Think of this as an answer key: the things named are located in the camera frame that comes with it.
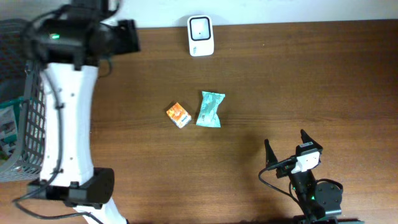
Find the gray basket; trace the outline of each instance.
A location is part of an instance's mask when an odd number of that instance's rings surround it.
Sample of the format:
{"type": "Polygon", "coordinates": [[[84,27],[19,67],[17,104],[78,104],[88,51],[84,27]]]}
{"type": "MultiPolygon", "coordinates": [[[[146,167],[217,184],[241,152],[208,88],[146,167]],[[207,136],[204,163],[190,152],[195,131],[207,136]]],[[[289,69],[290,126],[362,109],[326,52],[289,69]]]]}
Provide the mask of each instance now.
{"type": "Polygon", "coordinates": [[[24,59],[19,34],[26,21],[0,21],[0,103],[19,103],[16,150],[0,166],[0,182],[39,177],[44,156],[44,91],[37,63],[24,59]]]}

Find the orange and white package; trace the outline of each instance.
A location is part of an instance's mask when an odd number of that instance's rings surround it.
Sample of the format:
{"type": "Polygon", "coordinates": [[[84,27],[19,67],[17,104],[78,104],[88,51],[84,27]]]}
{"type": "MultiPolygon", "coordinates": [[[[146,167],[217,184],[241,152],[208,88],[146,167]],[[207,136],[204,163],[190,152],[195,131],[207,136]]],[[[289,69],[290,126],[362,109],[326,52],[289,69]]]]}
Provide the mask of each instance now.
{"type": "Polygon", "coordinates": [[[179,103],[174,104],[166,113],[179,128],[183,128],[192,118],[179,103]]]}

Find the wooden table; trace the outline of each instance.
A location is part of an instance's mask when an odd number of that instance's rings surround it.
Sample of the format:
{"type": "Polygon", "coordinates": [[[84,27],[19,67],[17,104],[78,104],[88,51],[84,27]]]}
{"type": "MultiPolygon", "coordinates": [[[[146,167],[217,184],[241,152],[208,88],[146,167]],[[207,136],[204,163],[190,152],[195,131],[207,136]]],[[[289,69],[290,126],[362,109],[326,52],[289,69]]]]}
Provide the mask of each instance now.
{"type": "MultiPolygon", "coordinates": [[[[134,223],[236,223],[301,214],[257,179],[264,139],[281,160],[300,129],[323,147],[316,178],[341,182],[343,215],[398,220],[398,21],[217,26],[215,53],[192,58],[186,28],[140,30],[142,52],[114,58],[92,107],[95,166],[116,173],[114,199],[134,223]],[[220,129],[178,129],[172,102],[198,116],[201,91],[225,93],[220,129]]],[[[287,190],[288,178],[264,178],[287,190]]],[[[40,221],[10,204],[26,182],[0,184],[2,223],[40,221]]],[[[30,200],[47,215],[72,212],[30,200]]]]}

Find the light blue pouch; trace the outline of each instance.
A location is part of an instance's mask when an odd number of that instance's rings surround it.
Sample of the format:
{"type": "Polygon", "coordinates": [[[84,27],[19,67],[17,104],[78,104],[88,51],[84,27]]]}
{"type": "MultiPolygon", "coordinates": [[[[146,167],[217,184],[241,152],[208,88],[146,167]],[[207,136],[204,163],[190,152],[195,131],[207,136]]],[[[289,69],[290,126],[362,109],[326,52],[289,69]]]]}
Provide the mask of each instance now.
{"type": "Polygon", "coordinates": [[[217,116],[218,105],[223,101],[225,94],[209,93],[202,91],[203,101],[200,107],[200,113],[197,120],[197,125],[220,128],[220,119],[217,116]]]}

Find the green light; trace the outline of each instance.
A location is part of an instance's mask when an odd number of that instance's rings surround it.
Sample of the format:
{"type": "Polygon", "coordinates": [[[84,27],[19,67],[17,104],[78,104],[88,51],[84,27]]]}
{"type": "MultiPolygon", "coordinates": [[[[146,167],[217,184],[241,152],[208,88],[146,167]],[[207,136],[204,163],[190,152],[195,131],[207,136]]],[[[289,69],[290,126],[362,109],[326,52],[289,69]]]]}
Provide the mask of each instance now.
{"type": "Polygon", "coordinates": [[[60,38],[59,34],[50,34],[50,38],[53,40],[58,40],[60,38]]]}

